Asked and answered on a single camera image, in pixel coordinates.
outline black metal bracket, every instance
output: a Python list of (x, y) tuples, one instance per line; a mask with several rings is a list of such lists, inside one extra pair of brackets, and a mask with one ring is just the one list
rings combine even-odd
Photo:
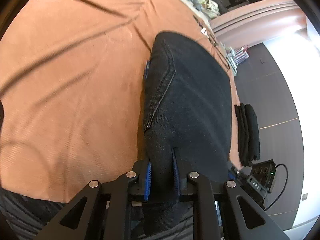
[[(263, 209), (234, 181), (217, 183), (192, 170), (174, 154), (181, 202), (194, 206), (194, 239), (220, 240), (215, 200), (226, 240), (289, 239)], [(39, 232), (35, 240), (127, 240), (131, 238), (131, 202), (145, 201), (149, 160), (134, 164), (116, 180), (88, 183)], [(110, 201), (106, 224), (103, 220)]]

